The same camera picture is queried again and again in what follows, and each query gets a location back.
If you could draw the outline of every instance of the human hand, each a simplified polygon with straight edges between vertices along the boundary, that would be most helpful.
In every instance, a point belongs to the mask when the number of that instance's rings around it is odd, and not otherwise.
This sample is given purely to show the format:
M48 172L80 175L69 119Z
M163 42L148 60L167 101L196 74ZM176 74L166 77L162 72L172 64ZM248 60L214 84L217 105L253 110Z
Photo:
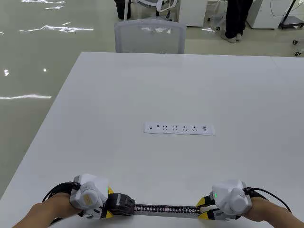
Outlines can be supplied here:
M55 218L64 219L81 212L70 204L70 195L66 193L57 193L42 204L53 211Z
M252 208L244 216L255 222L266 220L267 212L274 204L261 197L253 197L251 201Z

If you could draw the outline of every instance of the black pants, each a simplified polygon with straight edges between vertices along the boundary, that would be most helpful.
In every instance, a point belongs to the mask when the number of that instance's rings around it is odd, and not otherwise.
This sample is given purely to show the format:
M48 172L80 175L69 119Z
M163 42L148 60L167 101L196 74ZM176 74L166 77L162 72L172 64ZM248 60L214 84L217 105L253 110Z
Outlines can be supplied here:
M226 17L226 37L233 38L243 34L246 19L253 0L228 0Z

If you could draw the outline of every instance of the ruler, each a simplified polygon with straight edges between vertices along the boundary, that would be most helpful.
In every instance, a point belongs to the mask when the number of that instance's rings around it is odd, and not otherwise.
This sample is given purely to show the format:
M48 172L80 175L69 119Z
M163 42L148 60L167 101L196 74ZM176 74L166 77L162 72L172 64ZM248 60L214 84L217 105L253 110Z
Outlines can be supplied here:
M164 216L177 218L197 218L201 211L193 206L136 204L135 215Z

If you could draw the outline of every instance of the office chair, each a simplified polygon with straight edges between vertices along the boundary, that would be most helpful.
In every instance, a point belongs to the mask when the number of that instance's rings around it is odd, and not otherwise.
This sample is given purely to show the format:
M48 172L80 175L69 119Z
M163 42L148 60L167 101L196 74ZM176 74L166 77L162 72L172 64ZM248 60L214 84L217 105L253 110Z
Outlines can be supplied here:
M165 20L129 20L115 24L116 52L184 54L186 25Z
M134 0L134 2L139 3L144 7L153 7L156 8L155 17L149 19L164 19L170 20L171 8L174 8L178 0ZM168 14L165 18L160 17L160 12L168 11Z
M215 28L216 31L221 31L223 29L223 26L225 26L226 22L226 14L227 11L218 14L219 5L221 2L225 2L227 0L218 0L215 4L213 15L208 18L208 22L211 22L211 26Z
M293 45L297 45L299 42L300 42L300 40L295 39L295 40L293 41ZM300 50L298 50L298 51L296 51L296 52L294 53L294 55L298 57L298 56L300 56L303 52L304 52L304 48L303 48L303 49L300 49Z

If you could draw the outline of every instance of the power outlet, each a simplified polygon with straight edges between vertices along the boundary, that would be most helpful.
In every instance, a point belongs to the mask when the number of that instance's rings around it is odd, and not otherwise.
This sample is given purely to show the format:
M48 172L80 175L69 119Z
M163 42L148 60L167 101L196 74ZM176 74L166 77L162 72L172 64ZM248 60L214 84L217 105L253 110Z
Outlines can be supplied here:
M195 135L214 135L214 129L210 125L201 124L171 124L162 122L145 122L145 133L158 134L195 134Z

